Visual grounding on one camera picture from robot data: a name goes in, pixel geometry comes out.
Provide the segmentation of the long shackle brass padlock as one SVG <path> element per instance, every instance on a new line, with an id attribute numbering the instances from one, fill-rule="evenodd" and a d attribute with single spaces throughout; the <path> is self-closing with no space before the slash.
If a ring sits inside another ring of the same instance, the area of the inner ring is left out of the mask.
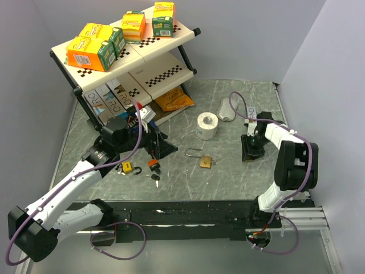
<path id="1" fill-rule="evenodd" d="M 199 152 L 199 154 L 192 154 L 191 151 Z M 201 154 L 201 152 L 202 152 L 202 149 L 199 149 L 199 148 L 186 148 L 184 151 L 184 154 L 187 157 L 199 159 L 201 168 L 211 168 L 213 166 L 212 157 L 203 155 L 203 154 Z"/>

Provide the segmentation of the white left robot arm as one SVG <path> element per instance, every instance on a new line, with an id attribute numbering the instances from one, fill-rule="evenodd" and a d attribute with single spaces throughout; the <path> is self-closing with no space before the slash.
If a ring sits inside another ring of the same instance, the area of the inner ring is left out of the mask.
<path id="1" fill-rule="evenodd" d="M 128 152 L 132 156 L 139 148 L 156 160 L 178 150 L 153 122 L 129 128 L 127 120 L 121 116 L 109 119 L 93 145 L 63 180 L 25 209 L 16 206 L 8 213 L 10 244 L 16 245 L 32 261 L 39 262 L 75 232 L 88 227 L 109 228 L 113 209 L 100 199 L 71 214 L 66 214 L 65 210 L 124 161 L 120 154 Z"/>

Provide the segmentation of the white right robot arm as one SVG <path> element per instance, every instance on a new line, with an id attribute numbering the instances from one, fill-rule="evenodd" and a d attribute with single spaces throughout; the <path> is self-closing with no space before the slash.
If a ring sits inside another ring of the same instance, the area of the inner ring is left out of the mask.
<path id="1" fill-rule="evenodd" d="M 243 162 L 263 157 L 268 143 L 278 150 L 274 181 L 254 199 L 250 208 L 249 221 L 259 228 L 270 224 L 276 212 L 291 198 L 317 185 L 319 147 L 274 120 L 270 112 L 246 117 L 245 124 L 248 131 L 241 136 Z"/>

